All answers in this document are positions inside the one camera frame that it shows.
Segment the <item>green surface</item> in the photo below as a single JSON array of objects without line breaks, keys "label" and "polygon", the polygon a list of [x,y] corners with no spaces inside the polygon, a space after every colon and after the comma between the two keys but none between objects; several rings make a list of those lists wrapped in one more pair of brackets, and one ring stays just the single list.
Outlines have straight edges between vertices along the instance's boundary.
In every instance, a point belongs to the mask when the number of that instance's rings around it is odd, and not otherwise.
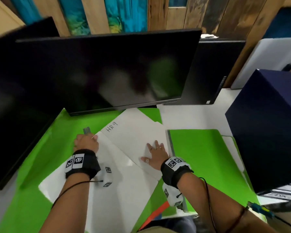
[{"label": "green surface", "polygon": [[[194,174],[243,206],[258,203],[233,160],[218,130],[170,130],[176,156],[183,158]],[[188,211],[194,211],[187,202]]]},{"label": "green surface", "polygon": [[[140,111],[153,121],[162,123],[158,109],[142,108]],[[71,155],[73,140],[77,134],[83,133],[83,128],[89,126],[92,133],[97,133],[120,113],[121,111],[111,111],[70,117],[63,110],[19,168],[16,193],[0,223],[0,233],[38,232],[52,205],[39,191],[38,185]],[[166,201],[165,196],[160,201],[157,200],[161,198],[159,188],[163,193],[162,187],[158,185],[155,189],[157,196],[151,196],[138,220],[140,226],[148,218],[151,208],[155,210],[160,202]]]}]

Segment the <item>forearm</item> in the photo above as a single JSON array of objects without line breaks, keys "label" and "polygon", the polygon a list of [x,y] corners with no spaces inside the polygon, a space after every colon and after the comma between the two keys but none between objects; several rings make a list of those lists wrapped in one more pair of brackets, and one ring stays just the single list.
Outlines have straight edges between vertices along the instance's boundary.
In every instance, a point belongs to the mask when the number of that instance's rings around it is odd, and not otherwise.
[{"label": "forearm", "polygon": [[[89,181],[88,175],[84,173],[72,174],[66,180],[61,193],[82,181]],[[84,233],[88,192],[89,183],[82,183],[64,193],[50,211],[40,233]]]},{"label": "forearm", "polygon": [[[185,173],[178,182],[180,192],[190,202],[203,221],[214,231],[209,211],[205,182],[192,173]],[[243,206],[208,184],[211,210],[219,233],[225,232],[238,219]],[[246,211],[232,232],[275,232],[268,224]]]}]

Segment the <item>turquoise painted plank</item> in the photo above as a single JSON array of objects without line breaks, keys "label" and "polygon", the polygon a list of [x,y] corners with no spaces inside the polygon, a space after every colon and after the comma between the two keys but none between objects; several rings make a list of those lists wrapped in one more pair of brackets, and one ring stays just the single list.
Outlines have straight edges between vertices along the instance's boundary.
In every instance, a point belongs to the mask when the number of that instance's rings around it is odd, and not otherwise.
[{"label": "turquoise painted plank", "polygon": [[71,35],[90,35],[82,0],[59,0]]},{"label": "turquoise painted plank", "polygon": [[112,33],[147,31],[148,0],[105,0]]},{"label": "turquoise painted plank", "polygon": [[169,7],[186,6],[187,0],[169,0]]},{"label": "turquoise painted plank", "polygon": [[33,0],[11,0],[26,25],[42,20]]}]

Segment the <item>hand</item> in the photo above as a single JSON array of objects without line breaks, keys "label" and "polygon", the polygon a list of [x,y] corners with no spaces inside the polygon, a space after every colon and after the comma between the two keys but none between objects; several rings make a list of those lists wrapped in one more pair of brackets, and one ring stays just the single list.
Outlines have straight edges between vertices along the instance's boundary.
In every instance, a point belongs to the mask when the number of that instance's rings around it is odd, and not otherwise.
[{"label": "hand", "polygon": [[81,149],[89,149],[97,153],[99,148],[97,138],[98,136],[94,136],[92,133],[88,133],[86,135],[78,134],[77,138],[74,140],[73,151],[75,152]]},{"label": "hand", "polygon": [[155,141],[155,148],[152,147],[149,143],[147,144],[150,153],[152,154],[152,158],[148,157],[141,157],[141,160],[147,163],[147,160],[149,161],[148,164],[156,169],[156,170],[161,170],[161,165],[163,162],[169,158],[169,155],[166,153],[164,144],[158,143],[158,141]]}]

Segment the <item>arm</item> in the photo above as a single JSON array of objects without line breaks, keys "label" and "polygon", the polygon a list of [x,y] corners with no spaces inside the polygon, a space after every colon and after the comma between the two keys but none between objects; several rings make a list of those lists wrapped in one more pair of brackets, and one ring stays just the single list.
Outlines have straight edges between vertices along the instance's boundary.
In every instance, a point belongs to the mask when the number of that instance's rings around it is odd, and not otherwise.
[{"label": "arm", "polygon": [[[77,135],[74,140],[74,151],[89,149],[97,153],[97,136],[93,134]],[[70,175],[61,191],[64,192],[70,186],[89,181],[89,176],[85,173],[74,173]],[[84,233],[87,213],[89,183],[82,183],[72,187],[64,193],[51,209],[47,219],[43,223],[39,233]]]},{"label": "arm", "polygon": [[[155,148],[147,144],[152,154],[152,159],[141,159],[156,170],[160,170],[163,162],[169,158],[163,144],[155,141]],[[194,210],[200,215],[208,227],[214,231],[210,216],[207,191],[204,181],[193,173],[185,173],[178,181],[177,187],[190,202]],[[227,231],[238,219],[243,207],[223,192],[208,184],[213,220],[217,231]],[[264,223],[250,211],[246,211],[232,233],[276,233],[268,224]]]}]

